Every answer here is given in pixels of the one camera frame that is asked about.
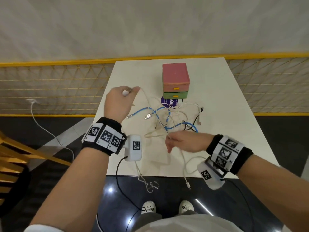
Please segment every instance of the hand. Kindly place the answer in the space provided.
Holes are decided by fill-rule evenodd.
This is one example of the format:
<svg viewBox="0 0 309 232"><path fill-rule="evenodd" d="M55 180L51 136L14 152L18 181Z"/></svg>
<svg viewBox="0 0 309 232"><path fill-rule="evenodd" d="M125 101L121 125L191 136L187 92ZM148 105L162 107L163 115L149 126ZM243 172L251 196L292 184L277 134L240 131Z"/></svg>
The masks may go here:
<svg viewBox="0 0 309 232"><path fill-rule="evenodd" d="M121 124L121 122L128 116L134 98L137 95L140 87L134 87L128 96L123 96L122 92L127 86L120 86L112 88L106 95L104 104L104 116L113 119Z"/></svg>
<svg viewBox="0 0 309 232"><path fill-rule="evenodd" d="M195 133L190 131L178 131L168 133L166 136L165 145L168 148L168 153L171 153L174 147L187 152L206 151L209 144L214 138L214 135L206 133Z"/></svg>

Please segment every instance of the drawer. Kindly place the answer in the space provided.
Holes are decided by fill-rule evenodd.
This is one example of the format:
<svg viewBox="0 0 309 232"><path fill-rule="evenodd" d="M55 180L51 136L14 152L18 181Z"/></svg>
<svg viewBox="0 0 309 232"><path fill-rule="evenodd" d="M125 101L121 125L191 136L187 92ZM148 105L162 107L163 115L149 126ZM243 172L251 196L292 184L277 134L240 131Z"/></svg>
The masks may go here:
<svg viewBox="0 0 309 232"><path fill-rule="evenodd" d="M163 92L186 92L189 91L189 85L163 85Z"/></svg>
<svg viewBox="0 0 309 232"><path fill-rule="evenodd" d="M187 98L188 91L186 92L176 92L176 93L163 93L164 99L183 99Z"/></svg>

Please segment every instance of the table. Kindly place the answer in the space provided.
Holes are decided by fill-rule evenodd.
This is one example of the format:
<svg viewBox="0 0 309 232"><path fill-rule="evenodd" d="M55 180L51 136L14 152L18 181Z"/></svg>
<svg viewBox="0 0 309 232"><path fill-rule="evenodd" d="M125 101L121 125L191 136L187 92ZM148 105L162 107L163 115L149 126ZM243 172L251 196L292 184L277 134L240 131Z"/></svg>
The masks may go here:
<svg viewBox="0 0 309 232"><path fill-rule="evenodd" d="M187 64L190 76L188 99L184 102L195 102L204 111L200 115L202 125L197 126L199 132L229 135L251 148L253 152L263 159L279 166L262 130L260 129L245 97L243 96L230 68L224 58L192 58L192 59L160 59L160 60L132 60L117 61L106 86L101 103L98 107L94 122L104 115L105 96L113 87L122 85L140 86L148 97L160 99L163 95L162 64L182 63ZM161 107L158 101L150 99L154 109ZM147 107L145 95L140 91L129 114ZM188 119L193 122L198 114L194 105L184 105L183 109ZM144 110L137 115L125 119L122 123L126 135L138 134L142 138L142 160L138 162L144 176L182 177L183 159L178 150L174 148L171 154L167 153L165 136L145 138L144 135L154 129L157 122L155 117L145 120L149 110ZM186 160L192 156L209 155L206 152L186 153ZM119 155L112 155L109 159L107 175L115 175L116 167L124 150ZM203 159L194 159L188 165L189 172L196 170L197 164ZM136 176L134 162L122 161L119 175ZM195 172L188 177L201 177ZM226 178L237 178L228 173Z"/></svg>

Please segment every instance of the pink box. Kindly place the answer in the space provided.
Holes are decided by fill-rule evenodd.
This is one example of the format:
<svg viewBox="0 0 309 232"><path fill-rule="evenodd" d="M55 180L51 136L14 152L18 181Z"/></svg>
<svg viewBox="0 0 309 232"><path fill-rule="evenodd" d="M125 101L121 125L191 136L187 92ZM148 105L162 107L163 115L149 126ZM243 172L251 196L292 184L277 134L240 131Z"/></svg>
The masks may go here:
<svg viewBox="0 0 309 232"><path fill-rule="evenodd" d="M162 65L163 92L189 91L190 78L186 63Z"/></svg>

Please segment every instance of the shoe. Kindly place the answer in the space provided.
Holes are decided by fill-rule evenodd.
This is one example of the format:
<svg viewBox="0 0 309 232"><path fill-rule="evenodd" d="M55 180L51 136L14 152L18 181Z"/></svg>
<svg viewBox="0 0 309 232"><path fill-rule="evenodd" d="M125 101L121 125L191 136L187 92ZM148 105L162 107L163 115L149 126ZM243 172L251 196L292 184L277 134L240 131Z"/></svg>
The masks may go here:
<svg viewBox="0 0 309 232"><path fill-rule="evenodd" d="M142 214L144 214L144 213L157 213L157 209L155 207L155 203L152 202L152 201L145 202L143 204L141 213Z"/></svg>
<svg viewBox="0 0 309 232"><path fill-rule="evenodd" d="M190 203L189 201L183 200L179 205L178 214L182 214L182 213L184 213L185 211L188 211L188 210L194 211L194 207L193 207L192 203Z"/></svg>

